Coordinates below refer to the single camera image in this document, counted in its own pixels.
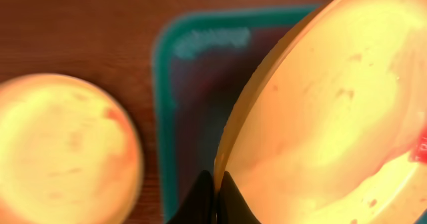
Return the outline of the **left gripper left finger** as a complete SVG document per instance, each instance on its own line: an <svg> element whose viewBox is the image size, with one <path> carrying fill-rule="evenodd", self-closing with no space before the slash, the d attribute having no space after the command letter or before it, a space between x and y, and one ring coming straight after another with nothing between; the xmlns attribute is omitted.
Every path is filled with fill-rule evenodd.
<svg viewBox="0 0 427 224"><path fill-rule="evenodd" d="M209 171L203 170L167 224L210 224L213 202L213 179Z"/></svg>

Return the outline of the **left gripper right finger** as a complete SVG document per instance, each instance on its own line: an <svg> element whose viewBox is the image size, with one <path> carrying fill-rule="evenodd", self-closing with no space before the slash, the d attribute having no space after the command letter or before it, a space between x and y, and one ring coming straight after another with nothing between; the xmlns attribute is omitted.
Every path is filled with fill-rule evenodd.
<svg viewBox="0 0 427 224"><path fill-rule="evenodd" d="M218 224L261 224L252 213L229 172L225 171L217 204Z"/></svg>

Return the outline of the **yellow-green plate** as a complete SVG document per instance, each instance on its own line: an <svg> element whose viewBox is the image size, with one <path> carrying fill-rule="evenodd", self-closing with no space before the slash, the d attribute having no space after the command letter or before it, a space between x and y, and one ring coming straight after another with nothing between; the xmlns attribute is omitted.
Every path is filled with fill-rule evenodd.
<svg viewBox="0 0 427 224"><path fill-rule="evenodd" d="M415 223L426 210L426 0L332 0L260 63L214 164L262 223Z"/></svg>
<svg viewBox="0 0 427 224"><path fill-rule="evenodd" d="M143 179L140 144L123 107L89 82L2 82L1 222L123 223Z"/></svg>

